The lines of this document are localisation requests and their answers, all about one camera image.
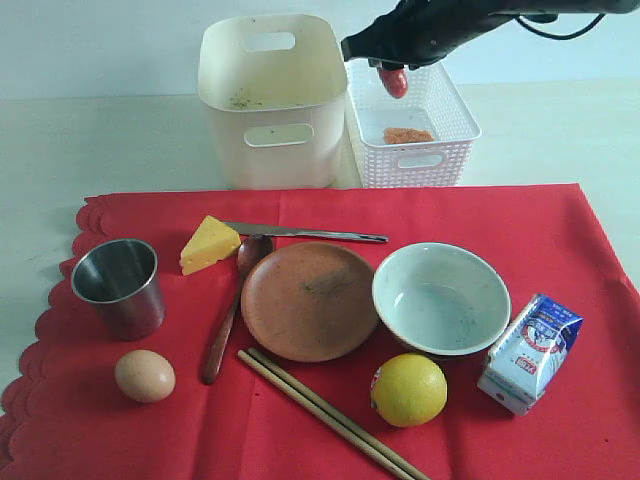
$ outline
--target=wooden chopstick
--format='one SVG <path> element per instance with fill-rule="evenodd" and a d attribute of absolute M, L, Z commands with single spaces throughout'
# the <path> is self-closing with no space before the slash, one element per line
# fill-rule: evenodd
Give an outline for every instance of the wooden chopstick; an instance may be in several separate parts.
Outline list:
<path fill-rule="evenodd" d="M 429 480 L 424 473 L 346 417 L 322 397 L 296 380 L 258 350 L 240 350 L 238 356 L 291 399 L 306 408 L 316 418 L 351 442 L 360 451 L 378 462 L 396 477 L 405 480 Z"/>

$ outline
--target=white plastic bin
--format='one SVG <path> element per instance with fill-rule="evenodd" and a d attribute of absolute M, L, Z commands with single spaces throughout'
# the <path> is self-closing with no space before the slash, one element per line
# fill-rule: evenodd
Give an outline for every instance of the white plastic bin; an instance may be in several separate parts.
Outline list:
<path fill-rule="evenodd" d="M 346 69 L 311 15 L 223 20 L 204 33 L 198 94 L 235 188 L 325 187 L 338 175 Z"/>
<path fill-rule="evenodd" d="M 347 126 L 363 186 L 455 185 L 481 130 L 442 64 L 407 71 L 399 100 L 366 61 L 350 62 L 347 73 Z M 385 145 L 387 127 L 428 130 L 435 141 Z"/>

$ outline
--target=cheese wedge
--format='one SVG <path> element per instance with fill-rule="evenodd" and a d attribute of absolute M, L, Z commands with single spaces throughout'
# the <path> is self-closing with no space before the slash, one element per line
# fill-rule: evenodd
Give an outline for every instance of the cheese wedge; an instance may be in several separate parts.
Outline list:
<path fill-rule="evenodd" d="M 180 253 L 182 274 L 190 275 L 224 260 L 239 246 L 238 232 L 207 215 Z"/>

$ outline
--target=clay plate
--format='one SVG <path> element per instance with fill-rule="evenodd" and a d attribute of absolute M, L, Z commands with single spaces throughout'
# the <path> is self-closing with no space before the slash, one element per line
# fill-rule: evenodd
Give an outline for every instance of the clay plate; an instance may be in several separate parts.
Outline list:
<path fill-rule="evenodd" d="M 322 242 L 280 248 L 260 261 L 242 291 L 253 337 L 289 360 L 321 362 L 361 345 L 378 324 L 373 269 L 359 255 Z"/>

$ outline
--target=knife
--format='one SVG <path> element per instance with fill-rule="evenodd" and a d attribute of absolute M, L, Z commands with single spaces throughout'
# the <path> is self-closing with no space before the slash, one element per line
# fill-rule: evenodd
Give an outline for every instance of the knife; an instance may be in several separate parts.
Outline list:
<path fill-rule="evenodd" d="M 353 242 L 387 243 L 389 237 L 370 233 L 331 232 L 328 230 L 312 230 L 309 228 L 280 227 L 256 223 L 227 222 L 224 223 L 242 235 L 273 235 L 275 237 L 318 237 L 333 240 L 350 240 Z"/>

